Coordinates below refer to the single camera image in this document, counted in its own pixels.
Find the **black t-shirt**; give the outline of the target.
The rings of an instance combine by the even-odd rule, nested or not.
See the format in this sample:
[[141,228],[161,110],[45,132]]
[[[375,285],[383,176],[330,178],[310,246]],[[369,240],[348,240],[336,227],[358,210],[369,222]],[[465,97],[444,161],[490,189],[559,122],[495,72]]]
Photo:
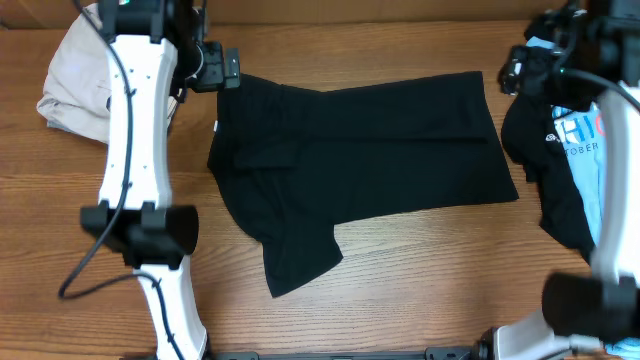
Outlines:
[[339,224],[518,197],[478,71],[327,92],[247,75],[216,125],[208,166],[273,297],[341,262]]

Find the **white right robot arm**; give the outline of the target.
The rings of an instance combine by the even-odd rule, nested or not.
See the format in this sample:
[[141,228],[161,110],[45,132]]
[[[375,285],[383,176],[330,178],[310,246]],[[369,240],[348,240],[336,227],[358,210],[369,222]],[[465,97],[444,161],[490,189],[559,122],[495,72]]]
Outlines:
[[570,1],[538,16],[498,75],[502,143],[538,186],[542,227],[587,261],[542,306],[487,330],[474,359],[639,355],[639,5]]

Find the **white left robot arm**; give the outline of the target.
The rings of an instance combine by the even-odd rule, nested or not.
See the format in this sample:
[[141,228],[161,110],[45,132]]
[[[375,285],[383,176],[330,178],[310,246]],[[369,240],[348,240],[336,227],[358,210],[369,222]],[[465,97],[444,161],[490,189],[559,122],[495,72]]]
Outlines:
[[196,306],[191,256],[199,237],[193,205],[176,205],[168,168],[169,101],[189,91],[240,84],[239,55],[206,39],[207,5],[189,0],[101,1],[95,31],[107,52],[111,85],[106,168],[98,203],[81,210],[96,242],[61,285],[68,288],[96,252],[122,256],[139,281],[153,321],[156,359],[210,359]]

